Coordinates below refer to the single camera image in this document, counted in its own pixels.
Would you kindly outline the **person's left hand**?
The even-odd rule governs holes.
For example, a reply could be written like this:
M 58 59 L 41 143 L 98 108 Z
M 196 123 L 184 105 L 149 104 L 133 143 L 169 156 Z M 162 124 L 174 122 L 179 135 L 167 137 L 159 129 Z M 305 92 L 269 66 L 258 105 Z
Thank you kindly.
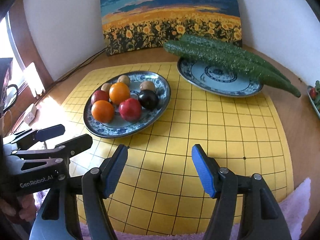
M 37 213 L 34 196 L 32 194 L 23 196 L 21 198 L 20 205 L 21 210 L 18 212 L 20 219 L 27 222 L 34 220 Z M 16 210 L 3 199 L 1 199 L 1 211 L 10 217 L 14 217 L 16 215 Z

